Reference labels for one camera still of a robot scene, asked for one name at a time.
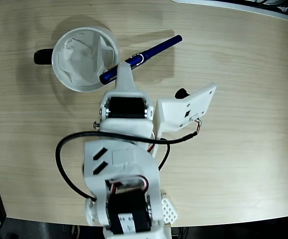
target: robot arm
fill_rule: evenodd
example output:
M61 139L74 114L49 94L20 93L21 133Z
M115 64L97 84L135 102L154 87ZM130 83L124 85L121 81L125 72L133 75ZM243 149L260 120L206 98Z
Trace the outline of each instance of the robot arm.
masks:
M153 117L150 98L135 87L130 65L122 62L115 89L100 103L100 131L159 139L163 132L177 131L203 116L215 90L211 84L184 99L158 100ZM90 225L104 227L106 239L171 239L169 223L177 214L160 192L153 157L157 145L152 153L148 147L114 138L85 143L84 179L97 199L87 199L86 218Z

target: dark floor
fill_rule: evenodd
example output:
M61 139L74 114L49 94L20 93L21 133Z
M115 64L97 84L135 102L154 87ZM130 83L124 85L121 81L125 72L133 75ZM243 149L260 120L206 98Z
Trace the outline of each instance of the dark floor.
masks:
M173 235L178 235L173 228ZM6 219L1 239L102 239L102 228L79 227ZM279 239L288 238L288 217L252 223L190 227L187 239Z

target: electronic device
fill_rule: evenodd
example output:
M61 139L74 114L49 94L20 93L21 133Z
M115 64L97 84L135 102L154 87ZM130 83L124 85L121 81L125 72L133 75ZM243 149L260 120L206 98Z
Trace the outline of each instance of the electronic device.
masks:
M172 0L249 11L288 20L288 0Z

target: screw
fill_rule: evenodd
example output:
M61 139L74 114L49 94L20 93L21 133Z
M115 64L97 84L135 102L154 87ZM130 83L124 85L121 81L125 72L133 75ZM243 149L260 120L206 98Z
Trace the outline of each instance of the screw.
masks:
M96 121L94 121L94 123L93 123L93 129L96 129L96 128L98 128L98 127L100 127L100 124L97 123Z

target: black knob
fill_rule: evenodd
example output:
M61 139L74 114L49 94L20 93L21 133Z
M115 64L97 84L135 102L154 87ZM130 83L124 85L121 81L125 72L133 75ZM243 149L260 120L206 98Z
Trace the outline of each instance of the black knob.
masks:
M189 93L184 88L179 89L175 94L176 99L184 99L187 96L189 96Z

